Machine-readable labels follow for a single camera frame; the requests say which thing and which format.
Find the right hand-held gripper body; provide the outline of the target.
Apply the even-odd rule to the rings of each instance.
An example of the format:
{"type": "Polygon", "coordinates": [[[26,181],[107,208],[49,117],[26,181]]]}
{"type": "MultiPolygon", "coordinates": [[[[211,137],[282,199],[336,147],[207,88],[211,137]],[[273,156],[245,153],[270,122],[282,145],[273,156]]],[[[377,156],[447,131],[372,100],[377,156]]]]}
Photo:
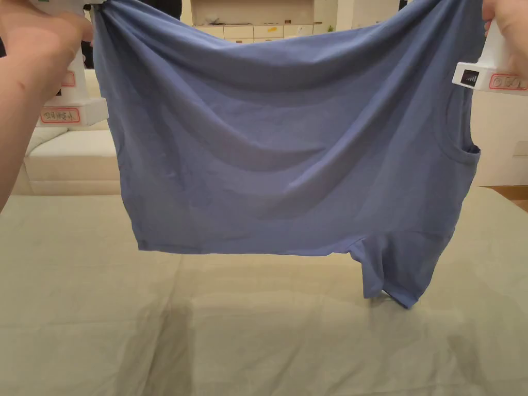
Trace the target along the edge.
{"type": "Polygon", "coordinates": [[[452,83],[478,91],[527,96],[527,80],[509,67],[510,51],[495,20],[492,20],[480,58],[459,62],[452,83]]]}

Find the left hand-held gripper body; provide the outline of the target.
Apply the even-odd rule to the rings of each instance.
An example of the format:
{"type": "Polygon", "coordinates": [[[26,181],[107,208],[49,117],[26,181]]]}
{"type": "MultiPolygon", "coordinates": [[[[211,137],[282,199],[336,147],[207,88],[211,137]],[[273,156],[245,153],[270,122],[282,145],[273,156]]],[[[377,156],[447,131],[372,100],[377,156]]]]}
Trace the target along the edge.
{"type": "MultiPolygon", "coordinates": [[[[57,15],[62,12],[85,16],[85,7],[104,1],[31,1],[40,11],[57,15]]],[[[105,98],[91,97],[86,84],[82,50],[68,67],[60,90],[40,111],[37,127],[91,126],[108,118],[105,98]]]]}

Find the person's right hand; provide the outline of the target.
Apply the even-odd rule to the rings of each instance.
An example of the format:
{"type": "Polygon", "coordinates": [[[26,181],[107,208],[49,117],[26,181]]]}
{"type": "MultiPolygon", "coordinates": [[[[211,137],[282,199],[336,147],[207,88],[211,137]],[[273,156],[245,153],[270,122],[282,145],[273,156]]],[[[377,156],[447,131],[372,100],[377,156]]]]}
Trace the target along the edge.
{"type": "Polygon", "coordinates": [[[483,1],[482,19],[486,30],[496,21],[511,53],[510,67],[527,78],[527,1],[483,1]]]}

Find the person's left hand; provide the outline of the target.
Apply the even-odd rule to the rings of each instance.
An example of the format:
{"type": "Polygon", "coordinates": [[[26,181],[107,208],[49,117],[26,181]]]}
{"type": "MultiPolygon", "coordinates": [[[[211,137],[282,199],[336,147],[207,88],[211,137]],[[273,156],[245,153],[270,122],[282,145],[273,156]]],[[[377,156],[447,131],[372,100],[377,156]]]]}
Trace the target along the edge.
{"type": "Polygon", "coordinates": [[[60,89],[91,23],[70,12],[48,15],[29,1],[1,1],[2,100],[43,104],[60,89]]]}

